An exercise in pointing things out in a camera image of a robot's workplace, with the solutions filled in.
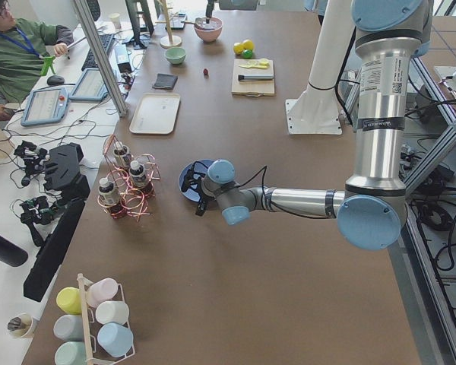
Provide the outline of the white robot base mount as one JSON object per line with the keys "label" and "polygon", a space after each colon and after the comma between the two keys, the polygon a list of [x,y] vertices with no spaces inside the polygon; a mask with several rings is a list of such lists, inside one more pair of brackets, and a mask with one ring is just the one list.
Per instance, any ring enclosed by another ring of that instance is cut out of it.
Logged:
{"label": "white robot base mount", "polygon": [[342,133],[336,91],[356,30],[350,6],[348,0],[328,2],[307,88],[298,99],[286,101],[287,128],[291,135]]}

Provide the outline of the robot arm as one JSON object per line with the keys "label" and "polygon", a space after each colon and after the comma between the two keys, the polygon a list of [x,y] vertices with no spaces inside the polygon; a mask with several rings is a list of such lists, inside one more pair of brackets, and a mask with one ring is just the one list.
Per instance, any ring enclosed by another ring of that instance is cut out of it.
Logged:
{"label": "robot arm", "polygon": [[198,198],[202,215],[216,202],[225,221],[238,224],[252,211],[282,211],[311,219],[337,220],[344,238],[362,249],[396,242],[407,218],[406,186],[399,177],[410,60],[429,48],[430,1],[330,1],[306,90],[286,102],[292,134],[336,134],[331,91],[348,49],[361,58],[356,159],[342,191],[246,188],[234,166],[215,160],[205,172],[190,164],[179,178],[183,192]]}
{"label": "robot arm", "polygon": [[214,11],[215,0],[207,0],[207,5],[205,9],[205,17],[207,20],[212,18],[212,14]]}

